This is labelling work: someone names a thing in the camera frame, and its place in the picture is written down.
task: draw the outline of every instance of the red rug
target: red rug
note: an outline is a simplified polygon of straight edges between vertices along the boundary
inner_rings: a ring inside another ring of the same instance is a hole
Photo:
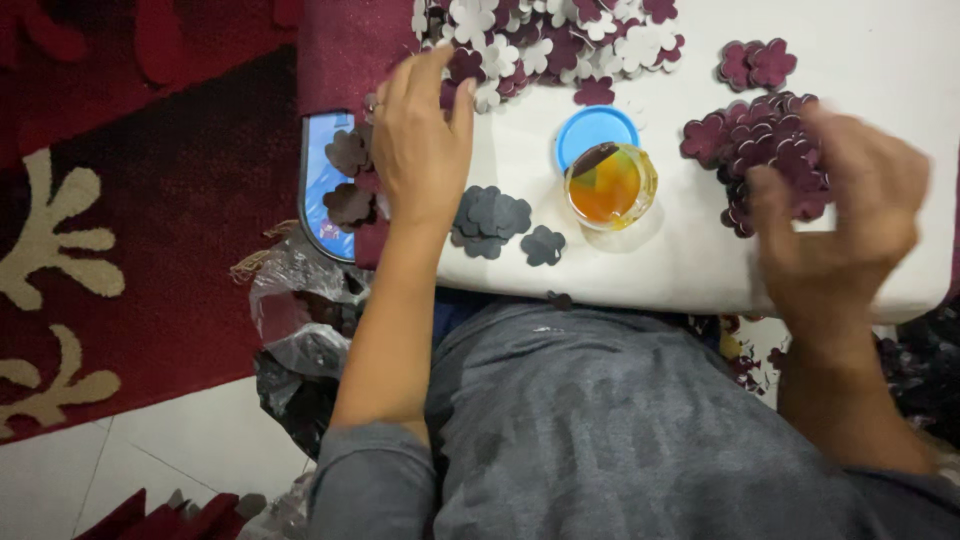
[[[40,4],[0,7],[0,444],[250,375],[228,270],[297,215],[289,3]]]

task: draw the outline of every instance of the hand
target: hand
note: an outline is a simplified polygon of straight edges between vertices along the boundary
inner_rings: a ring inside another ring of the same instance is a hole
[[[453,223],[473,151],[476,81],[457,88],[450,122],[440,110],[446,45],[404,61],[380,85],[373,112],[373,162],[387,192],[391,229],[443,232]]]
[[[871,324],[880,286],[917,243],[929,162],[902,140],[819,106],[804,123],[821,138],[836,200],[834,233],[795,233],[789,189],[770,167],[747,172],[767,292],[797,339],[827,340]]]

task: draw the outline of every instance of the floor tile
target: floor tile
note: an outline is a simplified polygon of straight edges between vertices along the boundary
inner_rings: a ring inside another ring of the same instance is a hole
[[[109,430],[109,429],[110,429],[110,424],[113,423],[113,417],[112,417],[112,416],[107,416],[107,417],[105,417],[105,418],[101,418],[100,420],[94,420],[93,423],[94,423],[95,425],[97,425],[97,426],[100,426],[100,427],[103,428],[104,430]]]
[[[72,538],[106,439],[82,424],[0,447],[0,536]]]
[[[147,488],[147,513],[166,503],[178,489],[185,499],[192,500],[200,507],[216,495],[212,489],[112,432],[100,455],[75,534],[96,525],[141,487]]]
[[[253,377],[113,417],[110,435],[219,492],[284,493],[306,456],[260,409]]]

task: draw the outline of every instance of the left hand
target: left hand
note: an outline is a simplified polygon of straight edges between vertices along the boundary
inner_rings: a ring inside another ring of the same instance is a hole
[[[446,45],[411,57],[377,89],[373,162],[390,201],[392,229],[445,234],[464,193],[476,81],[460,83],[450,122],[444,121],[441,70],[452,56]]]

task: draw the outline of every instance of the plastic container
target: plastic container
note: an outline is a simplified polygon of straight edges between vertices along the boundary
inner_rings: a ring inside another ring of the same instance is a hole
[[[657,170],[633,144],[603,142],[564,171],[564,195],[581,224],[597,231],[629,227],[653,205]]]

